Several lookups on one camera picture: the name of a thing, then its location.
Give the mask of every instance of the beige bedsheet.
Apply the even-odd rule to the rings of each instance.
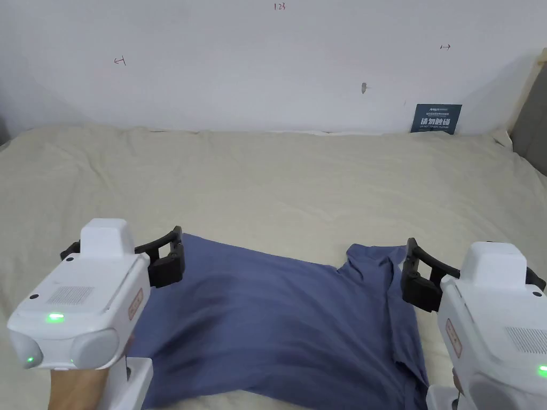
[[[459,267],[473,241],[512,242],[543,278],[547,178],[493,136],[326,136],[48,127],[0,151],[0,403],[46,408],[49,375],[24,371],[5,322],[95,217],[136,243],[174,225],[207,239],[341,265],[352,243],[414,236]],[[432,383],[451,383],[436,316],[418,313]],[[179,408],[287,407],[246,392]]]

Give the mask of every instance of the green led light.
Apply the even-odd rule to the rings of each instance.
[[[48,323],[61,323],[65,321],[65,315],[62,313],[50,313],[46,321]]]

